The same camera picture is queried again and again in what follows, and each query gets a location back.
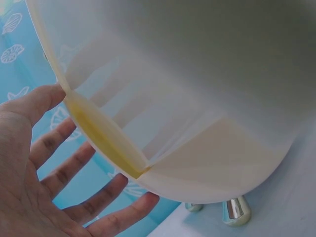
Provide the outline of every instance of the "hand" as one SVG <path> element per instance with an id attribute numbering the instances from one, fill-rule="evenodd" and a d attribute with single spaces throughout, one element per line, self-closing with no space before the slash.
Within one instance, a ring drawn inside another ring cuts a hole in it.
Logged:
<path id="1" fill-rule="evenodd" d="M 91 159 L 95 150 L 84 143 L 43 180 L 40 168 L 74 131 L 70 118 L 31 146 L 32 127 L 65 97 L 59 85 L 41 86 L 24 97 L 0 105 L 0 236 L 112 237 L 135 224 L 154 208 L 158 196 L 146 193 L 131 206 L 82 225 L 96 217 L 124 189 L 117 175 L 99 192 L 64 210 L 52 200 Z"/>

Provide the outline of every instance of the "shell print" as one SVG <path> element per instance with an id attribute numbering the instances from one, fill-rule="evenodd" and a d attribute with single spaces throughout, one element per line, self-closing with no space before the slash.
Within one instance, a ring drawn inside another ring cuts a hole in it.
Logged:
<path id="1" fill-rule="evenodd" d="M 9 33 L 14 31 L 14 29 L 19 25 L 22 19 L 21 13 L 12 14 L 9 19 L 6 21 L 5 25 L 2 28 L 2 34 Z"/>
<path id="2" fill-rule="evenodd" d="M 16 98 L 22 97 L 23 95 L 26 95 L 26 93 L 28 93 L 29 89 L 30 89 L 29 86 L 25 86 L 17 94 L 13 94 L 12 92 L 8 92 L 8 95 L 7 95 L 8 96 L 8 100 L 14 100 Z"/>
<path id="3" fill-rule="evenodd" d="M 116 170 L 114 170 L 113 173 L 108 173 L 108 176 L 111 179 L 113 179 L 115 177 L 115 175 L 117 175 L 117 174 L 118 174 L 118 172 Z M 146 192 L 146 189 L 140 187 L 138 184 L 129 180 L 128 184 L 126 185 L 126 187 L 124 188 L 123 191 L 131 196 L 139 198 Z"/>
<path id="4" fill-rule="evenodd" d="M 60 123 L 69 117 L 69 113 L 63 108 L 58 107 L 50 120 L 50 130 L 54 130 Z M 76 140 L 81 136 L 81 132 L 76 128 L 74 132 L 66 139 L 66 142 Z"/>
<path id="5" fill-rule="evenodd" d="M 6 49 L 1 55 L 2 63 L 12 63 L 16 58 L 24 51 L 24 47 L 20 44 L 15 44 L 14 46 Z"/>

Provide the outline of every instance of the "finger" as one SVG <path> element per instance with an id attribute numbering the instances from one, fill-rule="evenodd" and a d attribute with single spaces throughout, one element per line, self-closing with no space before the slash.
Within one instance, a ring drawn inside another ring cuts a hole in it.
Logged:
<path id="1" fill-rule="evenodd" d="M 46 186 L 54 199 L 71 179 L 89 162 L 95 150 L 85 142 L 70 158 L 45 177 L 41 184 Z"/>
<path id="2" fill-rule="evenodd" d="M 65 98 L 65 92 L 60 85 L 44 85 L 15 100 L 10 100 L 0 106 L 2 112 L 13 112 L 28 119 L 33 127 L 44 113 Z"/>
<path id="3" fill-rule="evenodd" d="M 39 169 L 54 154 L 75 128 L 76 125 L 71 118 L 67 118 L 54 130 L 32 144 L 29 159 L 34 164 L 35 169 Z"/>
<path id="4" fill-rule="evenodd" d="M 146 217 L 156 206 L 159 197 L 146 193 L 131 206 L 97 220 L 86 229 L 93 237 L 113 237 Z"/>
<path id="5" fill-rule="evenodd" d="M 64 209 L 68 216 L 83 225 L 93 220 L 104 208 L 115 200 L 128 183 L 122 174 L 116 175 L 106 186 L 83 203 Z"/>

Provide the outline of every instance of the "bathtub foot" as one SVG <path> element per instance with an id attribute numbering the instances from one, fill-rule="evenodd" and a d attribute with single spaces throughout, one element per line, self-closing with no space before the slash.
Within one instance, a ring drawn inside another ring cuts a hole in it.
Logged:
<path id="1" fill-rule="evenodd" d="M 184 205 L 189 212 L 198 212 L 201 211 L 203 208 L 203 204 L 194 204 L 186 202 Z"/>
<path id="2" fill-rule="evenodd" d="M 251 209 L 244 196 L 224 201 L 222 202 L 222 205 L 223 222 L 228 226 L 242 226 L 251 218 Z"/>

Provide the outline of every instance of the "blue shower curtain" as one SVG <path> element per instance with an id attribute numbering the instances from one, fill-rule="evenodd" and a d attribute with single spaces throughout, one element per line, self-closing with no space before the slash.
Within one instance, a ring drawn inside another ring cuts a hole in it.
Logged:
<path id="1" fill-rule="evenodd" d="M 23 96 L 40 85 L 56 83 L 56 76 L 44 57 L 23 0 L 0 0 L 0 34 L 0 102 Z M 72 45 L 63 48 L 64 53 L 73 50 L 75 48 Z M 33 140 L 54 129 L 68 115 L 63 104 L 47 112 L 34 127 Z M 62 163 L 84 141 L 85 138 L 76 129 L 53 157 L 38 170 L 39 178 L 43 178 Z M 96 154 L 56 197 L 55 204 L 65 208 L 82 202 L 103 187 L 116 172 L 110 164 Z M 146 190 L 135 183 L 129 182 L 123 193 L 97 218 L 130 205 L 145 192 Z M 178 202 L 162 198 L 147 218 L 119 236 L 147 236 L 178 205 Z"/>

